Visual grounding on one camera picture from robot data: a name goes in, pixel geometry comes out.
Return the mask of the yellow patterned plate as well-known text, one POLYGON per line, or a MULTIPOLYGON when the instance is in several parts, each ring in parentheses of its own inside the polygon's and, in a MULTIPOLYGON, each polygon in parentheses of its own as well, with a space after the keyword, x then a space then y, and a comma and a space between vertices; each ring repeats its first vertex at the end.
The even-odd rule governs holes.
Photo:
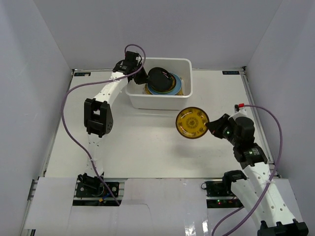
POLYGON ((154 76, 149 85, 157 92, 168 92, 174 88, 173 78, 169 75, 154 76))
POLYGON ((198 139, 206 134, 206 124, 210 122, 204 110, 198 107, 187 107, 181 110, 175 120, 177 131, 187 139, 198 139))

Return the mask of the black plate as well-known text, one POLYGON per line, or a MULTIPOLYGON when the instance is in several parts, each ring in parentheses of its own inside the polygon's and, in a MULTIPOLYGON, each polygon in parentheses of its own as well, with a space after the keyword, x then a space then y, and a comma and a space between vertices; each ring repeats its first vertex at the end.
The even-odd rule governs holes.
POLYGON ((148 85, 155 91, 166 92, 172 88, 173 79, 167 70, 154 67, 148 73, 148 85))

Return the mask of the light blue plate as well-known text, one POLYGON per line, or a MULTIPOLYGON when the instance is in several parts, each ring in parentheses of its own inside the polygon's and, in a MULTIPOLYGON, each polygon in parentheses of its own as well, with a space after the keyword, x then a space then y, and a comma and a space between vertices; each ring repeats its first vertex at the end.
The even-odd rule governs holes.
POLYGON ((152 86, 148 86, 148 90, 152 95, 177 95, 181 89, 181 79, 176 74, 171 73, 171 77, 173 78, 174 88, 168 92, 157 92, 153 89, 152 86))

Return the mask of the rectangular woven bamboo plate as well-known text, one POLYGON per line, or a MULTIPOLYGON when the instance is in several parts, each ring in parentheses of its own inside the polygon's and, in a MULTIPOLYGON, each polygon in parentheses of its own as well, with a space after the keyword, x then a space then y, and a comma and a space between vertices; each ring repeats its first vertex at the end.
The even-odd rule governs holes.
POLYGON ((181 89, 178 93, 179 96, 184 96, 185 95, 185 81, 182 77, 180 77, 181 79, 181 89))

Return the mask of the round woven bamboo plate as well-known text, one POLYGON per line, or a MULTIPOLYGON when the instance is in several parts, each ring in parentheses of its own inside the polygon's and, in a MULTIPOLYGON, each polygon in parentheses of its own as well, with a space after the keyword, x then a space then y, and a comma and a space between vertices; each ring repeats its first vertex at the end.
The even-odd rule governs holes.
POLYGON ((151 94, 150 91, 148 90, 147 84, 145 84, 145 86, 144 86, 144 93, 145 94, 151 94))

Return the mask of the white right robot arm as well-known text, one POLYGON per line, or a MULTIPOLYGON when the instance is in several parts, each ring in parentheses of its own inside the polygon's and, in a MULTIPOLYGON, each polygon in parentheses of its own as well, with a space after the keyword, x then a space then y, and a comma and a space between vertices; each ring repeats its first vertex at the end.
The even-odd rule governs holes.
POLYGON ((240 170, 224 173, 222 189, 228 196, 236 196, 257 226, 259 236, 306 236, 309 229, 299 222, 287 207, 263 149, 254 141, 254 122, 240 114, 225 114, 206 123, 212 135, 226 139, 233 146, 240 170))

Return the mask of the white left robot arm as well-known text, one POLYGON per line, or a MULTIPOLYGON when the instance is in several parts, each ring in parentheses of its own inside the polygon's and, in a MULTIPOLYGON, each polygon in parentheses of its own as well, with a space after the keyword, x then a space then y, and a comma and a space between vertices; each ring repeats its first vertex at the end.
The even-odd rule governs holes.
POLYGON ((90 177, 103 174, 103 158, 99 146, 103 136, 113 128, 111 107, 122 89, 135 77, 135 72, 145 73, 140 54, 125 51, 125 59, 119 61, 102 90, 92 99, 84 102, 84 126, 88 133, 88 152, 90 158, 85 173, 90 177))

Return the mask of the white plastic bin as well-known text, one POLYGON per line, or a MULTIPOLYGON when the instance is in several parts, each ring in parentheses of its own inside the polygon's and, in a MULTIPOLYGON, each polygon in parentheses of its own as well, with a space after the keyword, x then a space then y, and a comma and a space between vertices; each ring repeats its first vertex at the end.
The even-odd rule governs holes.
POLYGON ((168 72, 182 77, 185 81, 185 95, 152 95, 144 93, 144 85, 134 81, 128 83, 125 92, 133 107, 153 110, 181 110, 193 94, 192 65, 189 59, 181 58, 146 58, 144 69, 148 72, 154 67, 161 67, 168 72))

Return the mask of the white paper sheet front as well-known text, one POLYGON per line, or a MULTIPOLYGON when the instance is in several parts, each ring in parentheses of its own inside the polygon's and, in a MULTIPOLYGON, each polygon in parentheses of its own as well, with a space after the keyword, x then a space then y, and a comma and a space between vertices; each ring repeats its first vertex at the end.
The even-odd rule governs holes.
POLYGON ((37 236, 221 236, 245 209, 207 208, 200 179, 128 179, 120 206, 74 206, 73 177, 42 177, 25 221, 37 236))

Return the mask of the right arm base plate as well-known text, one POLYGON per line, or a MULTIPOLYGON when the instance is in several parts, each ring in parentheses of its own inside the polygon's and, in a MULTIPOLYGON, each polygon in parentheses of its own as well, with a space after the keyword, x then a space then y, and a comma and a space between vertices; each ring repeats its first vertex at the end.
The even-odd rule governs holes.
POLYGON ((206 192, 207 208, 240 208, 241 201, 226 190, 221 180, 205 181, 201 189, 206 192))

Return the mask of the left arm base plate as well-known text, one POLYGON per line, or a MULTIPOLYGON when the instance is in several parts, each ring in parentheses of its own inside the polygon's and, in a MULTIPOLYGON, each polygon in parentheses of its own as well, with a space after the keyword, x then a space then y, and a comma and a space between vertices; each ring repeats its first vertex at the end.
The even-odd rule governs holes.
POLYGON ((105 201, 114 200, 119 196, 120 183, 107 181, 107 186, 98 178, 90 177, 87 174, 79 175, 74 193, 74 200, 79 201, 105 201))

